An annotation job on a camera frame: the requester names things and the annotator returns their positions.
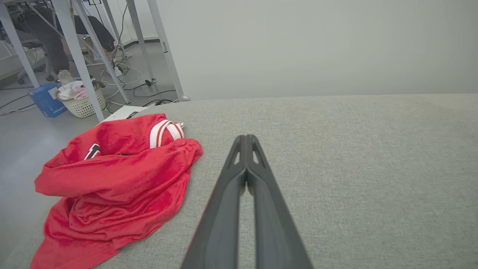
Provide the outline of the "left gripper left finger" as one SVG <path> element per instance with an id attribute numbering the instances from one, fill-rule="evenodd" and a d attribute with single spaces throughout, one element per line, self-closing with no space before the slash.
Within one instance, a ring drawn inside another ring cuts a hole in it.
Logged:
<path id="1" fill-rule="evenodd" d="M 246 182 L 245 136 L 238 136 L 226 158 L 181 267 L 238 267 L 240 197 Z"/>

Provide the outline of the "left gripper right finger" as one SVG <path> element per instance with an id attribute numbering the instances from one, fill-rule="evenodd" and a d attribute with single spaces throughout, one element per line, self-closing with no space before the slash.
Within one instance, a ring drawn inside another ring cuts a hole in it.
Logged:
<path id="1" fill-rule="evenodd" d="M 312 269 L 294 220 L 256 136 L 246 136 L 246 183 L 254 199 L 256 267 Z"/>

